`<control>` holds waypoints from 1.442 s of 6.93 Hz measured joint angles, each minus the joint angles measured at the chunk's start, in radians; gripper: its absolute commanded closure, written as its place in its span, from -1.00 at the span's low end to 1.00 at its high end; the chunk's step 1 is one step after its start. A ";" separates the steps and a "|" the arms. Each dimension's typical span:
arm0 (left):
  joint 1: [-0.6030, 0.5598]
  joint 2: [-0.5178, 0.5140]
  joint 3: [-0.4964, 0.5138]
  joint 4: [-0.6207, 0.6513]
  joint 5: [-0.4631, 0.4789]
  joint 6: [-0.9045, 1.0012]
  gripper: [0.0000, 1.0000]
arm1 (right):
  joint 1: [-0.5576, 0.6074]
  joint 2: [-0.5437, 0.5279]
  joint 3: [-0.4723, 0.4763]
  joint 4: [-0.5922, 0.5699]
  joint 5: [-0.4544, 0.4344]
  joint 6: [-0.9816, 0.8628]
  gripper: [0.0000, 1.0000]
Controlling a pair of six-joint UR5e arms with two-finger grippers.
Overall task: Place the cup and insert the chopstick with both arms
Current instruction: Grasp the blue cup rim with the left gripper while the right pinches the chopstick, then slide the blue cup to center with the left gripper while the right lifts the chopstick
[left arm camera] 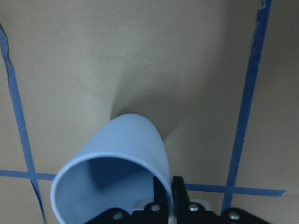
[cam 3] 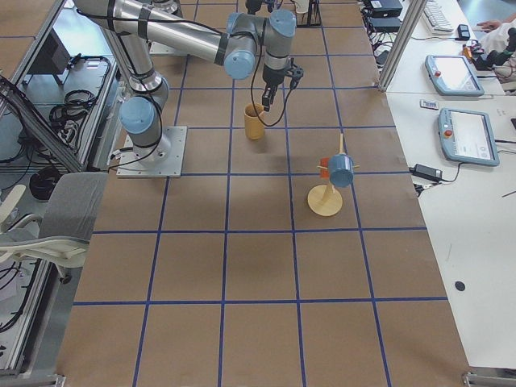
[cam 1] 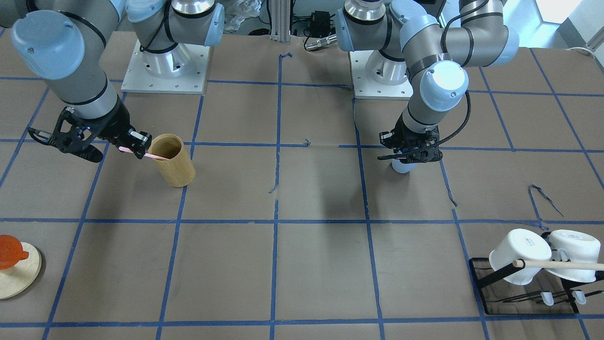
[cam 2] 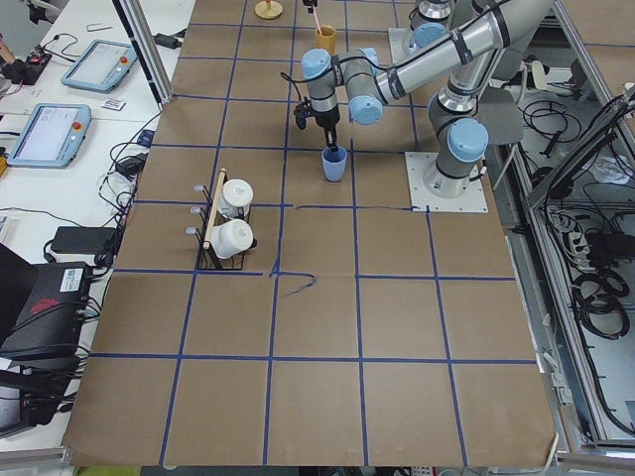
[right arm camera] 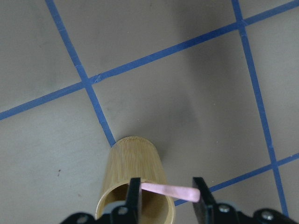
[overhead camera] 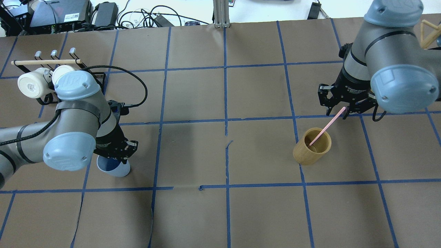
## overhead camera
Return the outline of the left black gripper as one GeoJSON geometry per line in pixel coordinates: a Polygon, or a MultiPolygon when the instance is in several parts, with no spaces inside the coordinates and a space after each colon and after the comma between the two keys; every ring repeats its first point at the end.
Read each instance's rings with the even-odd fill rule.
{"type": "Polygon", "coordinates": [[[128,158],[137,151],[139,144],[137,140],[128,140],[119,124],[110,133],[97,137],[95,141],[94,154],[102,157],[112,157],[121,162],[128,161],[128,158]]]}

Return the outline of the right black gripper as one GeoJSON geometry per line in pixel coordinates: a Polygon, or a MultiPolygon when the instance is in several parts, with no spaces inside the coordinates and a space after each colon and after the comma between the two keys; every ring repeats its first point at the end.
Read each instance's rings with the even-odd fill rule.
{"type": "Polygon", "coordinates": [[[318,98],[320,105],[327,108],[326,116],[329,116],[332,109],[340,102],[349,103],[343,112],[343,120],[345,120],[350,114],[362,114],[376,107],[377,101],[369,98],[369,92],[370,81],[359,80],[342,67],[332,86],[319,84],[318,98]]]}

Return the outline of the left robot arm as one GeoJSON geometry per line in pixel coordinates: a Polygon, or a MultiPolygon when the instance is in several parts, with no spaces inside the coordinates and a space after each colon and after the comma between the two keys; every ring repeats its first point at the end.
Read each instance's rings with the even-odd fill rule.
{"type": "Polygon", "coordinates": [[[122,168],[138,141],[125,137],[93,76],[67,72],[54,90],[60,102],[50,121],[1,129],[1,187],[24,165],[44,162],[58,171],[78,171],[94,154],[104,160],[104,172],[126,176],[122,168]]]}

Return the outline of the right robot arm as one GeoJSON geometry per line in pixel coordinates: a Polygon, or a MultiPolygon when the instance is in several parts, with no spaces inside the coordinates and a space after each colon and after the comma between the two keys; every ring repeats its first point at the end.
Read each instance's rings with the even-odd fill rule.
{"type": "Polygon", "coordinates": [[[343,60],[332,85],[320,84],[326,115],[348,103],[343,118],[378,107],[402,114],[440,101],[440,50],[424,49],[414,33],[420,0],[374,0],[353,43],[340,47],[343,60]]]}

